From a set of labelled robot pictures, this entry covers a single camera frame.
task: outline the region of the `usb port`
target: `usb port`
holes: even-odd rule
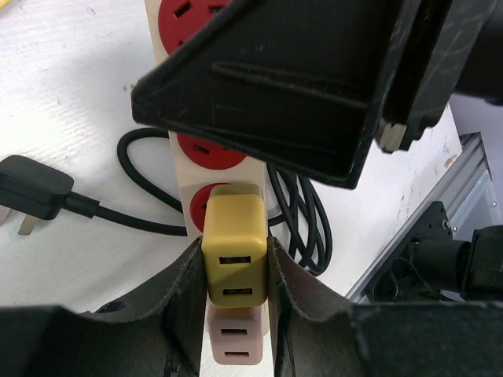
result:
[[[248,335],[248,330],[240,328],[223,328],[221,333],[222,335]]]
[[[250,353],[249,352],[237,352],[237,351],[234,351],[234,352],[225,352],[224,354],[226,356],[250,357]]]
[[[252,257],[220,257],[221,265],[237,265],[239,263],[252,263]]]
[[[224,296],[231,296],[231,295],[253,295],[253,289],[251,288],[241,288],[241,289],[224,289],[223,290],[223,295]]]

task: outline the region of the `metal frame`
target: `metal frame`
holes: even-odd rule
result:
[[[365,271],[358,282],[347,293],[346,298],[352,302],[365,302],[365,287],[379,271],[391,253],[402,242],[420,216],[429,208],[432,202],[441,201],[446,209],[447,217],[453,218],[469,193],[477,185],[481,177],[489,170],[486,152],[480,134],[467,135],[461,138],[463,153],[447,171],[440,182],[428,194],[413,215],[407,220],[400,231],[383,249],[373,264]]]

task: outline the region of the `black cable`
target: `black cable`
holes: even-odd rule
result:
[[[136,140],[149,137],[161,137],[168,139],[169,134],[167,131],[156,128],[141,128],[123,135],[117,145],[117,158],[119,159],[120,166],[124,169],[127,176],[146,192],[152,194],[169,207],[177,210],[178,212],[182,212],[182,204],[180,201],[147,180],[134,167],[130,160],[127,150],[129,145]],[[309,179],[298,177],[296,174],[271,165],[267,165],[267,172],[269,174],[274,195],[276,196],[281,209],[281,213],[278,216],[269,220],[269,227],[271,228],[282,224],[283,222],[286,223],[288,231],[290,232],[288,253],[293,259],[295,259],[297,253],[299,253],[299,265],[309,271],[312,275],[319,276],[329,266],[332,258],[333,246],[332,231],[330,229],[329,220],[323,204],[321,203],[320,198]],[[288,200],[281,186],[280,179],[285,183]],[[299,184],[302,189],[303,197],[301,197],[299,193]],[[304,243],[299,233],[299,211],[307,221],[307,243]],[[320,229],[318,228],[317,213],[320,218],[324,237],[321,236]],[[158,224],[155,222],[133,218],[101,206],[99,206],[96,210],[95,215],[121,225],[145,230],[147,232],[168,234],[172,236],[187,235],[184,227]]]
[[[128,132],[120,138],[119,143],[117,144],[117,158],[119,159],[120,166],[123,168],[124,173],[126,173],[134,183],[149,194],[155,196],[161,202],[182,213],[182,202],[143,177],[140,172],[136,170],[129,158],[127,147],[129,147],[133,141],[145,139],[147,137],[170,138],[167,131],[158,128],[140,128],[139,130],[132,130],[131,132]]]

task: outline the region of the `plug prong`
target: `plug prong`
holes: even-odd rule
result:
[[[10,208],[0,206],[0,226],[4,225],[7,220],[7,216],[9,216]]]
[[[23,222],[21,223],[21,226],[19,227],[19,230],[17,231],[17,234],[20,236],[29,236],[31,235],[31,232],[33,232],[33,229],[35,226],[39,223],[40,219],[35,218],[33,216],[30,216],[27,214],[24,217]]]

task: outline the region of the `red socket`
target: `red socket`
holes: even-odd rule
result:
[[[228,183],[214,183],[212,185],[204,186],[201,190],[196,192],[196,195],[190,202],[190,217],[196,228],[201,232],[204,229],[204,219],[206,218],[206,205],[210,199],[211,190],[215,186],[228,185]]]
[[[182,151],[200,167],[211,170],[225,170],[241,163],[246,155],[231,151],[210,141],[183,134],[177,134]]]
[[[187,42],[230,0],[163,0],[159,8],[159,35],[167,53]]]

